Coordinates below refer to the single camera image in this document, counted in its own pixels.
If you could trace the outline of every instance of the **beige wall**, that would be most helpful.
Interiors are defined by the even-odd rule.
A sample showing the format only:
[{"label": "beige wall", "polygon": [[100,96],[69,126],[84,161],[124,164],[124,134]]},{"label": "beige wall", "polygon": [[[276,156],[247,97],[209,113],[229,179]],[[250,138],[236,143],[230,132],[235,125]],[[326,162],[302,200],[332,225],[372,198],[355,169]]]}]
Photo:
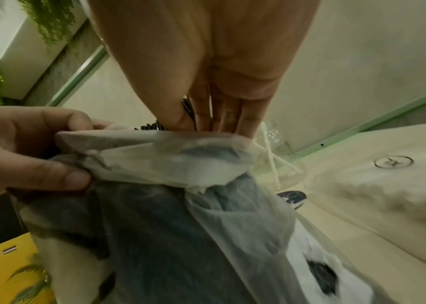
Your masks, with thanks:
[{"label": "beige wall", "polygon": [[[425,94],[426,0],[323,0],[267,120],[299,150]],[[65,106],[128,125],[154,121],[111,59]]]}]

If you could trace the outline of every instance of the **leaf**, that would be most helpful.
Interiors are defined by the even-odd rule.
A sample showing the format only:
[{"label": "leaf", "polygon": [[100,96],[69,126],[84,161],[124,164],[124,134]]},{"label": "leaf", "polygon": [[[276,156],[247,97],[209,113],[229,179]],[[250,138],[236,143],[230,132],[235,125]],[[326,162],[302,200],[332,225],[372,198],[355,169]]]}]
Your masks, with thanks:
[{"label": "leaf", "polygon": [[9,277],[8,280],[10,280],[12,277],[14,277],[17,274],[23,273],[23,272],[43,272],[45,269],[41,264],[30,264],[23,266],[19,269],[17,269],[13,274]]},{"label": "leaf", "polygon": [[22,291],[18,292],[16,297],[10,302],[10,304],[25,304],[31,303],[43,289],[47,289],[48,286],[45,281],[39,281],[35,285],[27,287]]}]

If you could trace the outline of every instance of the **green trim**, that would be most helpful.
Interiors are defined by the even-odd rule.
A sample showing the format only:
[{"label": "green trim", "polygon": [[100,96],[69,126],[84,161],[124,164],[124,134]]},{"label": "green trim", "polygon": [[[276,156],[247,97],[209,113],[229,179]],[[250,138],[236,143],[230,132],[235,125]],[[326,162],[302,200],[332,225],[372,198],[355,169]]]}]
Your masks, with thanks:
[{"label": "green trim", "polygon": [[314,144],[312,146],[309,146],[301,151],[298,152],[299,157],[304,157],[309,154],[312,154],[316,151],[319,151],[325,147],[331,146],[339,141],[342,141],[343,139],[346,139],[350,136],[353,136],[355,134],[358,134],[360,132],[363,132],[365,130],[368,130],[376,125],[379,125],[380,123],[383,123],[387,120],[390,120],[394,117],[400,116],[402,114],[405,114],[411,110],[414,110],[422,105],[426,104],[426,95],[423,97],[420,97],[404,106],[398,107],[386,114],[383,114],[375,119],[372,119],[370,121],[367,121],[365,123],[359,124],[353,128],[350,128],[348,130],[345,130],[343,132],[340,132],[336,135],[333,135],[317,144]]},{"label": "green trim", "polygon": [[85,61],[78,71],[65,83],[64,86],[53,96],[48,103],[50,107],[57,107],[62,104],[65,97],[75,89],[75,87],[95,68],[95,66],[105,57],[107,51],[104,46],[100,46],[93,55]]},{"label": "green trim", "polygon": [[[68,82],[58,91],[58,93],[55,94],[51,102],[49,103],[49,106],[51,107],[58,107],[60,106],[65,97],[75,89],[75,87],[88,75],[88,73],[95,68],[95,66],[107,55],[107,51],[104,48],[104,46],[99,47],[93,55],[88,58],[88,60],[81,66],[81,68],[78,69],[78,71],[68,80]],[[346,139],[348,137],[351,137],[355,134],[358,134],[360,132],[363,132],[365,130],[368,130],[376,125],[379,125],[380,123],[383,123],[387,120],[390,120],[394,117],[397,117],[399,115],[405,114],[413,109],[416,109],[417,107],[420,107],[422,105],[426,104],[426,95],[414,100],[413,102],[410,102],[404,106],[398,107],[384,115],[381,115],[375,119],[372,119],[368,122],[359,124],[353,128],[350,128],[348,130],[345,130],[343,132],[340,132],[334,136],[331,136],[317,144],[314,144],[312,146],[309,146],[301,151],[298,152],[298,155],[300,157],[307,156],[309,154],[312,154],[316,151],[319,151],[325,147],[331,146],[343,139]]]}]

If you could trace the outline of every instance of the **circular logo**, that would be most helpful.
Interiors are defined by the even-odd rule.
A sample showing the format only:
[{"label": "circular logo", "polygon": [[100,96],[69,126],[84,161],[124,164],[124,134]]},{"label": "circular logo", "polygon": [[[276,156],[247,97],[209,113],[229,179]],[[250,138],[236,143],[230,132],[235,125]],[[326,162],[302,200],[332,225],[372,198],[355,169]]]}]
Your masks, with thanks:
[{"label": "circular logo", "polygon": [[400,169],[412,166],[415,161],[411,157],[392,155],[379,158],[374,161],[375,167],[381,169]]},{"label": "circular logo", "polygon": [[288,204],[294,205],[295,209],[298,209],[303,205],[307,195],[301,191],[285,191],[277,194],[279,197],[284,199]]}]

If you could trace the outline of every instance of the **hand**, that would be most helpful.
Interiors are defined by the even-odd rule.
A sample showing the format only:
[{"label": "hand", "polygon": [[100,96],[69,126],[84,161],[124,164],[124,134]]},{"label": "hand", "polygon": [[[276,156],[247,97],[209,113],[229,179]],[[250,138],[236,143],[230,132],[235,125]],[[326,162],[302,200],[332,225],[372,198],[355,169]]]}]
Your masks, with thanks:
[{"label": "hand", "polygon": [[134,90],[169,130],[253,137],[320,0],[87,0]]},{"label": "hand", "polygon": [[0,107],[0,189],[81,190],[90,175],[79,168],[38,159],[58,131],[103,128],[85,113],[43,107]]}]

